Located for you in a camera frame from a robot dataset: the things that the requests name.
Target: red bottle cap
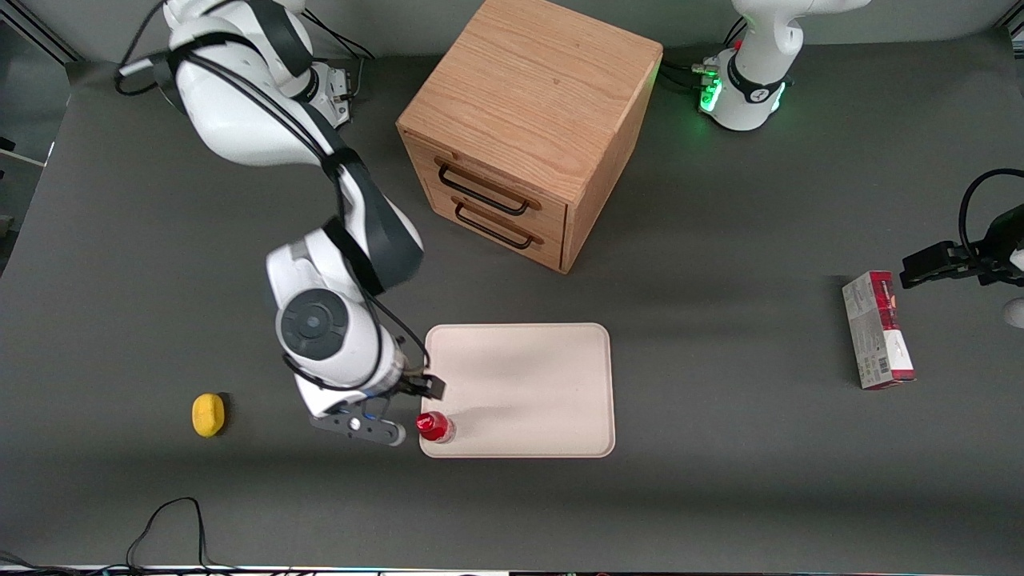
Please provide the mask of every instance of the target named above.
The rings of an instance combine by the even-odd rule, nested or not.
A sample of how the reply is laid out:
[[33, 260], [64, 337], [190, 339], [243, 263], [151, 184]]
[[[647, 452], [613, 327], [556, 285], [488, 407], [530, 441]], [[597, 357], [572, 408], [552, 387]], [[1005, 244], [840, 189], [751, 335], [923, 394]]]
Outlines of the red bottle cap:
[[452, 422], [440, 412], [424, 412], [416, 417], [416, 429], [430, 442], [444, 438], [451, 428]]

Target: beige tray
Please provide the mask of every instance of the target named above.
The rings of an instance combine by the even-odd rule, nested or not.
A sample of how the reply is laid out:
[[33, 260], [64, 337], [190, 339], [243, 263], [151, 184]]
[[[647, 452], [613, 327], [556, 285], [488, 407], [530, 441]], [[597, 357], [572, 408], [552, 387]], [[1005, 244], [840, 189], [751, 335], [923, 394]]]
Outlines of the beige tray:
[[455, 423], [431, 458], [600, 458], [615, 446], [611, 347], [600, 324], [464, 324], [427, 334]]

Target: white wall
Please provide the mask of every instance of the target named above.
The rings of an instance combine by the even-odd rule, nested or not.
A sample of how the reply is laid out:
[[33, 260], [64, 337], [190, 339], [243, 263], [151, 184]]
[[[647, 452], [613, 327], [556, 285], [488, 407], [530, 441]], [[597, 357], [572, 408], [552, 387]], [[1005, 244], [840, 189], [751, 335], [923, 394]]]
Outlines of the white wall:
[[[667, 46], [721, 41], [736, 13], [728, 0], [555, 0]], [[23, 0], [91, 59], [117, 60], [152, 0]], [[990, 27], [1014, 0], [874, 0], [860, 10], [805, 18], [812, 44], [955, 38]], [[444, 52], [480, 0], [308, 0], [328, 25], [381, 54]], [[322, 34], [317, 55], [341, 52]], [[158, 16], [142, 51], [162, 47]]]

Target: yellow sponge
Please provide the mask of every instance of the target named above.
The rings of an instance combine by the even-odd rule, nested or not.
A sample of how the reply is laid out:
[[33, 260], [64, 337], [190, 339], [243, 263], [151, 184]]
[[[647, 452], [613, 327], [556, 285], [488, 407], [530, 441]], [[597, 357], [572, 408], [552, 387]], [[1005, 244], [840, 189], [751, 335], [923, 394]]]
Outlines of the yellow sponge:
[[213, 438], [224, 427], [224, 400], [207, 393], [193, 402], [193, 427], [203, 438]]

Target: red bottle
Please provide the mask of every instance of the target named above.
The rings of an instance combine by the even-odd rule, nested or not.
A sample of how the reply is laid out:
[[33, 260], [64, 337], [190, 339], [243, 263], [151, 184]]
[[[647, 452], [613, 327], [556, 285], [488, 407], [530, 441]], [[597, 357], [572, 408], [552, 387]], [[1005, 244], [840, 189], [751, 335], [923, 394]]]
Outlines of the red bottle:
[[436, 411], [424, 412], [416, 417], [416, 429], [428, 442], [444, 443], [455, 437], [455, 424], [444, 414]]

